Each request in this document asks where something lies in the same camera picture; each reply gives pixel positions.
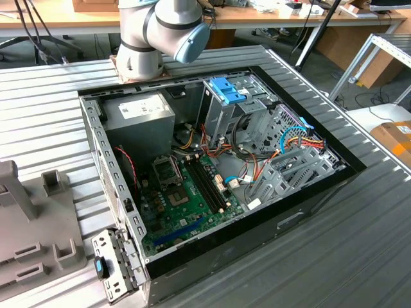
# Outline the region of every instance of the blue wire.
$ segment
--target blue wire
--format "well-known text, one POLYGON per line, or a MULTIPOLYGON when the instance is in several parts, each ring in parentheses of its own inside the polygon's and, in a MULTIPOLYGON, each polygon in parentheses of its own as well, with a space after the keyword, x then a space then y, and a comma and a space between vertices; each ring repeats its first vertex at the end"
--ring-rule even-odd
POLYGON ((296 129, 299 129, 299 130, 304 130, 305 132, 306 132, 306 130, 307 130, 307 128, 302 127, 302 126, 292 126, 292 127, 290 127, 289 129, 287 129, 287 130, 284 132, 284 134, 281 136, 281 138, 280 138, 280 148, 281 148, 281 153, 282 153, 282 154, 285 153, 284 140, 285 140, 286 134, 287 134, 290 130, 293 130, 293 129, 295 129, 295 128, 296 128, 296 129))

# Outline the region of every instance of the green motherboard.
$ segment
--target green motherboard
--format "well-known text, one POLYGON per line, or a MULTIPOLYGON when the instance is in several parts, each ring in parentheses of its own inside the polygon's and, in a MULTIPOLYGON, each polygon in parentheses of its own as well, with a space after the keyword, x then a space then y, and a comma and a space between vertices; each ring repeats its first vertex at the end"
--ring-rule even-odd
MULTIPOLYGON (((202 156, 198 162, 216 186, 216 169, 211 160, 202 156)), ((147 229, 143 246, 147 256, 155 255, 244 213, 240 203, 229 191, 218 192, 227 204, 226 208, 216 211, 215 206, 210 207, 207 198, 200 193, 193 174, 188 171, 187 164, 182 160, 175 163, 182 177, 180 185, 162 191, 159 179, 152 170, 142 188, 141 216, 147 229)))

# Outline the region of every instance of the metal table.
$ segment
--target metal table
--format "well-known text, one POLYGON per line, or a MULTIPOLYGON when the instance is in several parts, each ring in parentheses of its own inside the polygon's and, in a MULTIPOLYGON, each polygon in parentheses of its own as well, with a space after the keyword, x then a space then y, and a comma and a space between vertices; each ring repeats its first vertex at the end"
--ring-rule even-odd
MULTIPOLYGON (((342 87, 348 80, 351 83, 354 83, 360 79, 361 75, 365 72, 368 66, 370 66, 372 60, 380 49, 411 68, 411 34, 371 34, 342 75, 335 88, 331 91, 329 95, 331 101, 334 101, 338 97, 342 87), (350 77, 358 64, 360 64, 373 46, 375 46, 374 49, 361 65, 357 74, 354 77, 350 77)), ((394 104, 398 105, 410 92, 411 85, 398 97, 398 99, 395 100, 394 104)))
MULTIPOLYGON (((172 75, 260 65, 369 167, 316 216, 159 307, 405 307, 411 300, 411 170, 261 46, 210 50, 172 75)), ((76 90, 118 82, 108 60, 0 75, 0 159, 20 178, 68 174, 89 262, 2 307, 108 307, 90 237, 114 225, 89 153, 76 90)), ((138 307, 138 293, 117 307, 138 307)))

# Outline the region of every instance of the expansion slot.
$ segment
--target expansion slot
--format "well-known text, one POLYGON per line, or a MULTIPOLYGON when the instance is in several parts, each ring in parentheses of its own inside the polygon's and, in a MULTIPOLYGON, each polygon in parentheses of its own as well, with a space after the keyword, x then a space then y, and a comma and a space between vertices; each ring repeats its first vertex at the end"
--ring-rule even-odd
POLYGON ((185 167, 213 214, 226 209, 224 199, 199 161, 186 162, 185 167))

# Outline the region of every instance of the robotic arm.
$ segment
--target robotic arm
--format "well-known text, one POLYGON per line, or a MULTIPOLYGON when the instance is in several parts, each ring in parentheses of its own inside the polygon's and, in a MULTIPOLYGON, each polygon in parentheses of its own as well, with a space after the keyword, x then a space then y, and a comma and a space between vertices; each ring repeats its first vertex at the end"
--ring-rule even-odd
POLYGON ((187 64, 206 47, 210 30, 197 0, 120 0, 121 45, 117 68, 148 80, 163 70, 161 52, 187 64))

